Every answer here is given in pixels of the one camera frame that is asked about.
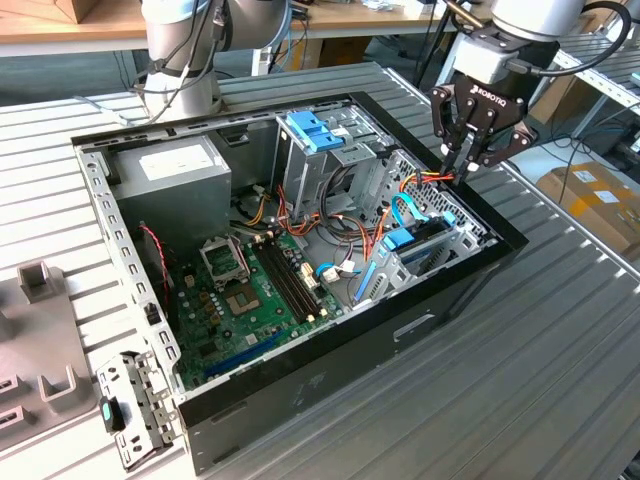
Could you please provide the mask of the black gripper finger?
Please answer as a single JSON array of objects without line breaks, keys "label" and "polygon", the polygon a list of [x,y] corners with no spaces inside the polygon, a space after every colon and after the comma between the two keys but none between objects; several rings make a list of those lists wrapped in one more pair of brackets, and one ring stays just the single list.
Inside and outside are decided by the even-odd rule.
[{"label": "black gripper finger", "polygon": [[457,107],[457,117],[453,118],[452,105],[456,103],[456,96],[452,84],[433,87],[429,98],[434,134],[447,148],[441,170],[453,171],[469,132],[468,123],[476,108],[476,99],[474,97],[464,99]]},{"label": "black gripper finger", "polygon": [[466,177],[480,167],[492,168],[531,148],[537,133],[527,126],[515,126],[510,131],[509,144],[498,150],[491,150],[487,132],[478,130],[461,166],[456,171],[456,183],[461,184]]}]

